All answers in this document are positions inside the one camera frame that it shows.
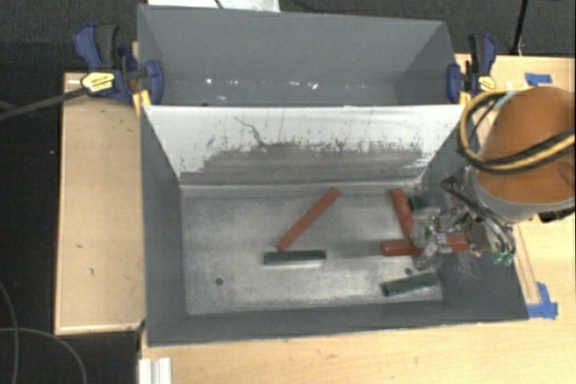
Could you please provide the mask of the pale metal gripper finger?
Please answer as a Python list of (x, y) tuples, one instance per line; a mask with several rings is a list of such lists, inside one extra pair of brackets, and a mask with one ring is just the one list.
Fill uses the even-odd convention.
[(439, 208), (422, 208), (413, 212), (413, 238), (430, 239), (439, 227)]
[(435, 260), (435, 257), (446, 248), (446, 237), (435, 235), (424, 237), (418, 241), (419, 253), (414, 257), (414, 265), (419, 271), (426, 270)]

